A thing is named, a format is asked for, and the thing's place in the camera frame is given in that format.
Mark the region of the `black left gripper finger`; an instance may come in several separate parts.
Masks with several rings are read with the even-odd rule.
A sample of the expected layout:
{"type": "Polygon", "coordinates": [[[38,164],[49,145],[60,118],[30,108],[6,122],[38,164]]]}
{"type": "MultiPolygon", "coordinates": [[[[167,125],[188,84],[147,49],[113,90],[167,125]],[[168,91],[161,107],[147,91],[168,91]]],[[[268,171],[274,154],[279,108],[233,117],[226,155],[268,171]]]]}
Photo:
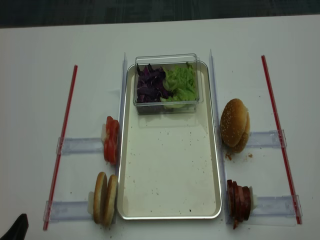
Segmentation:
{"type": "Polygon", "coordinates": [[[0,240],[24,240],[28,228],[28,216],[26,213],[22,213],[0,240]]]}

